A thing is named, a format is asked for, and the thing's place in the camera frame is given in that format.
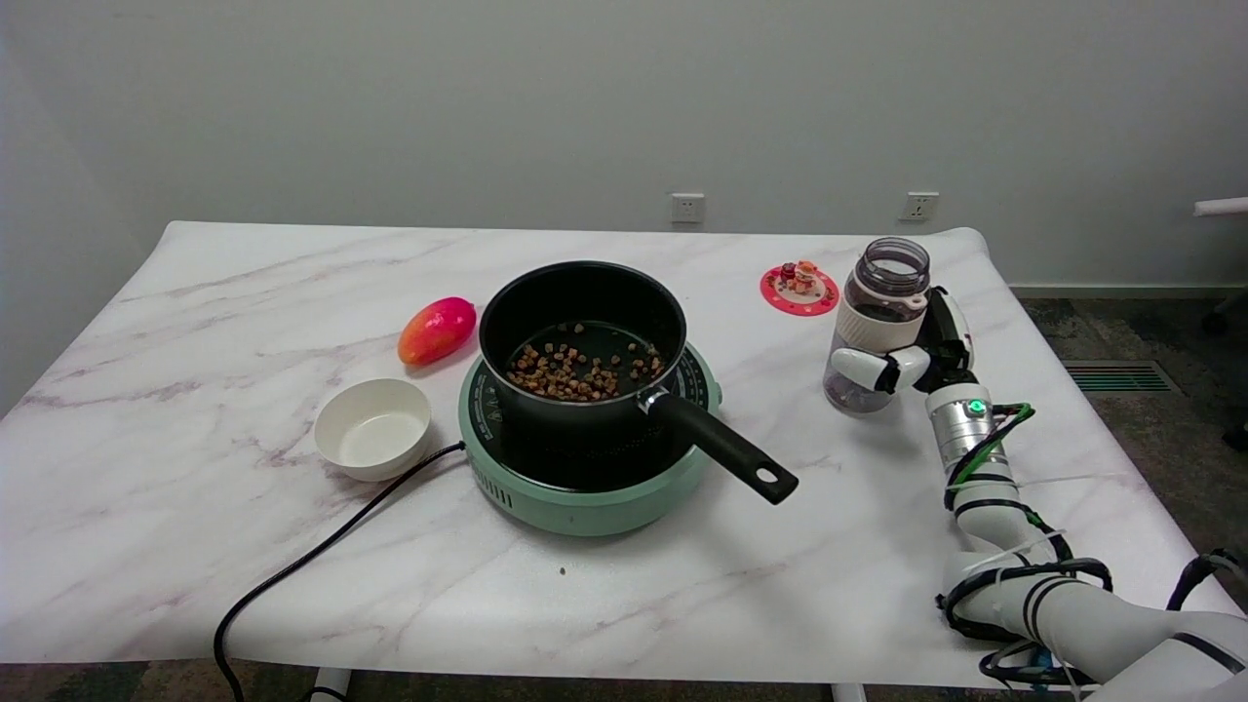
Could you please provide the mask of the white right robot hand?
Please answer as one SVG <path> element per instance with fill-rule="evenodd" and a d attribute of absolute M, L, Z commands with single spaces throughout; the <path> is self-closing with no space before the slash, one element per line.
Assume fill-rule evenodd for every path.
<path fill-rule="evenodd" d="M 847 382 L 889 396 L 905 388 L 934 393 L 953 385 L 976 385 L 973 360 L 970 326 L 942 286 L 929 289 L 914 345 L 882 353 L 845 347 L 830 356 L 831 368 Z"/>

